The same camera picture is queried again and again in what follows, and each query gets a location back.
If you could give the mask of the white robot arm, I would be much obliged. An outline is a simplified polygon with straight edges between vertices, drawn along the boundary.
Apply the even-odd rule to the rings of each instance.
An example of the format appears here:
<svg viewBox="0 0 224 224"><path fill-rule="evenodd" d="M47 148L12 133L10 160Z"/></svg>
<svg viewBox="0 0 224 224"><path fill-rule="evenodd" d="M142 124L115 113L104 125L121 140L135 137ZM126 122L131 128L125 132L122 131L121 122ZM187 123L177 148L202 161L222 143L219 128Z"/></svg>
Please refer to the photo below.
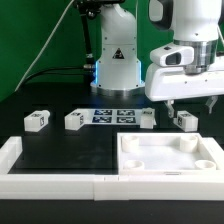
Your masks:
<svg viewBox="0 0 224 224"><path fill-rule="evenodd" d="M150 52L151 65L142 78L135 18L118 4L102 4L102 53L92 89L127 95L144 88L150 100L168 107L197 97L213 106L224 95L224 56L216 54L224 0L149 0L148 12L156 28L173 32L173 40Z"/></svg>

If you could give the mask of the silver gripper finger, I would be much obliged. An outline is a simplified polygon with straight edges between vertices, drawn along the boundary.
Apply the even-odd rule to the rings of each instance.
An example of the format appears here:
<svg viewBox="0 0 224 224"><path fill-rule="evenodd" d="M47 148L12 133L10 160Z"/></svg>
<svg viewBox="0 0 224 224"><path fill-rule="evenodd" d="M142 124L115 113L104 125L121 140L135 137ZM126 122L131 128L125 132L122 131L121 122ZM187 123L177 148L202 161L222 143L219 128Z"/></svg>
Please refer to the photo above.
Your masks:
<svg viewBox="0 0 224 224"><path fill-rule="evenodd" d="M217 101L218 101L217 96L211 96L211 97L208 98L208 100L206 102L206 106L208 107L209 113L212 113L212 109L213 109L213 107L214 107L214 105L216 104Z"/></svg>
<svg viewBox="0 0 224 224"><path fill-rule="evenodd" d="M173 108L173 105L174 105L174 101L173 100L168 100L165 102L165 105L168 109L168 116L170 118L173 118L174 117L174 113L175 113L175 110Z"/></svg>

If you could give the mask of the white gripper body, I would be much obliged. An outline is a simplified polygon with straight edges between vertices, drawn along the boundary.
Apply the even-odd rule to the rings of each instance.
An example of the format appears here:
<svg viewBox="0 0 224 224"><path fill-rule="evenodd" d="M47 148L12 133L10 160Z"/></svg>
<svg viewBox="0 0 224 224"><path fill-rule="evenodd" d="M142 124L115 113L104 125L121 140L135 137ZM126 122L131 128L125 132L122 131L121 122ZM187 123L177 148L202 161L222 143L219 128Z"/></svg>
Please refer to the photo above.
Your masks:
<svg viewBox="0 0 224 224"><path fill-rule="evenodd" d="M223 95L224 65L215 63L207 72L186 75L182 67L151 64L146 74L145 94L151 101Z"/></svg>

